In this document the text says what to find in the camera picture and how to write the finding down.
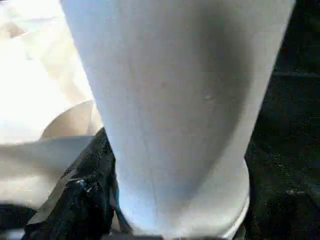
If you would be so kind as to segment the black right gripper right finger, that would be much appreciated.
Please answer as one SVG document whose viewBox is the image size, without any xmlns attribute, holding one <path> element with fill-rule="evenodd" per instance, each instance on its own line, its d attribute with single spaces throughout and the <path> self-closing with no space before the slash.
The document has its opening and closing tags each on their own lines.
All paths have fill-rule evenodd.
<svg viewBox="0 0 320 240">
<path fill-rule="evenodd" d="M 318 240 L 320 181 L 294 156 L 249 147 L 248 240 Z"/>
</svg>

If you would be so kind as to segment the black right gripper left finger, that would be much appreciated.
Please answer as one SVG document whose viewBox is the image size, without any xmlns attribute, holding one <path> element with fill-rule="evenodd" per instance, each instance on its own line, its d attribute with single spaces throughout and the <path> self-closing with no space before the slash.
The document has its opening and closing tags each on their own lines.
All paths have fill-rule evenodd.
<svg viewBox="0 0 320 240">
<path fill-rule="evenodd" d="M 99 240 L 109 233 L 114 209 L 115 158 L 101 128 L 65 170 L 24 228 L 26 240 Z"/>
</svg>

